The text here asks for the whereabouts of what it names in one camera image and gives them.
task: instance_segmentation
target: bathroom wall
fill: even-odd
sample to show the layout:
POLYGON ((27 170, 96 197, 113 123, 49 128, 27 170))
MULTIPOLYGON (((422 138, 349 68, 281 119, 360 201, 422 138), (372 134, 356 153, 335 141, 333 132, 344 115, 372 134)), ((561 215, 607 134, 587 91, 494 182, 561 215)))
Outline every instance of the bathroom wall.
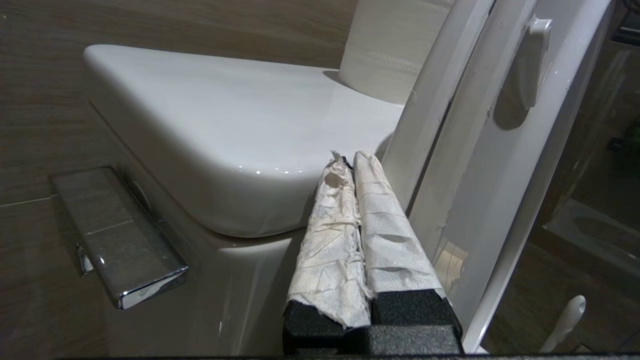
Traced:
POLYGON ((101 165, 84 122, 82 51, 119 44, 337 68, 356 0, 3 0, 0 206, 101 165))

